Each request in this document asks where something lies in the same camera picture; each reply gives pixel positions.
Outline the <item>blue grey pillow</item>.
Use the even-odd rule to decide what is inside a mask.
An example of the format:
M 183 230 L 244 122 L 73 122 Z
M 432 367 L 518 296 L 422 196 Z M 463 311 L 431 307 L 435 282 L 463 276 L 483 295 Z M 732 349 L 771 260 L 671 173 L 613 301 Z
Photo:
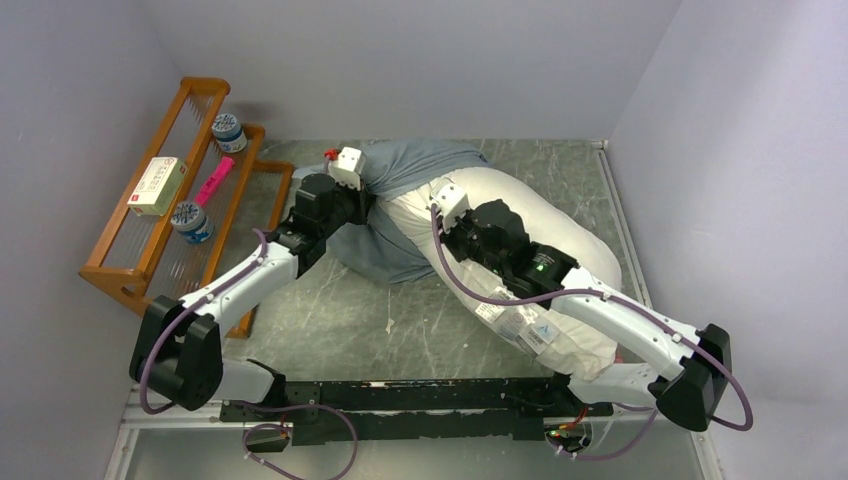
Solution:
M 360 148 L 360 173 L 376 197 L 364 225 L 347 224 L 327 245 L 350 270 L 384 285 L 437 274 L 425 255 L 432 244 L 430 191 L 436 182 L 466 168 L 488 168 L 477 148 L 443 139 L 394 139 Z

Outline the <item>white pillow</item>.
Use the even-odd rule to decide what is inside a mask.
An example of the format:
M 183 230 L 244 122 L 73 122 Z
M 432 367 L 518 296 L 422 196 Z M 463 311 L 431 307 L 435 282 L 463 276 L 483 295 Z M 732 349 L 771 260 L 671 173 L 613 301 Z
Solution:
M 492 168 L 461 168 L 379 208 L 469 312 L 542 366 L 592 381 L 615 362 L 615 340 L 543 296 L 581 268 L 619 288 L 619 263 L 526 184 Z

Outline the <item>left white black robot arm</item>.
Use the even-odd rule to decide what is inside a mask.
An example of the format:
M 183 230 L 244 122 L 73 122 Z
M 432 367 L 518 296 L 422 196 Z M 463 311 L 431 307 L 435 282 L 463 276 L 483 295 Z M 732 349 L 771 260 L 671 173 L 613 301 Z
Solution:
M 246 403 L 261 420 L 286 406 L 285 377 L 257 361 L 224 357 L 230 329 L 270 294 L 296 281 L 326 252 L 347 223 L 363 225 L 373 196 L 356 173 L 306 176 L 288 217 L 219 278 L 179 299 L 159 296 L 147 307 L 129 373 L 151 415 L 175 406 L 196 410 L 213 400 Z

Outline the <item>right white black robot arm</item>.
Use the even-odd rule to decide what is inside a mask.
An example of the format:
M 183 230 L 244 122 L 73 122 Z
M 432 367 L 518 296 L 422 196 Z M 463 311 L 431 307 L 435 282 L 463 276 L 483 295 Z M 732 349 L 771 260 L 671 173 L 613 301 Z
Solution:
M 625 374 L 618 366 L 591 382 L 565 377 L 549 390 L 556 411 L 572 415 L 585 404 L 618 402 L 653 406 L 695 432 L 711 423 L 752 427 L 724 329 L 683 324 L 609 287 L 572 256 L 531 240 L 521 216 L 502 200 L 476 208 L 465 198 L 434 202 L 429 211 L 438 259 L 463 293 L 485 304 L 538 305 L 572 317 L 633 352 L 648 370 Z

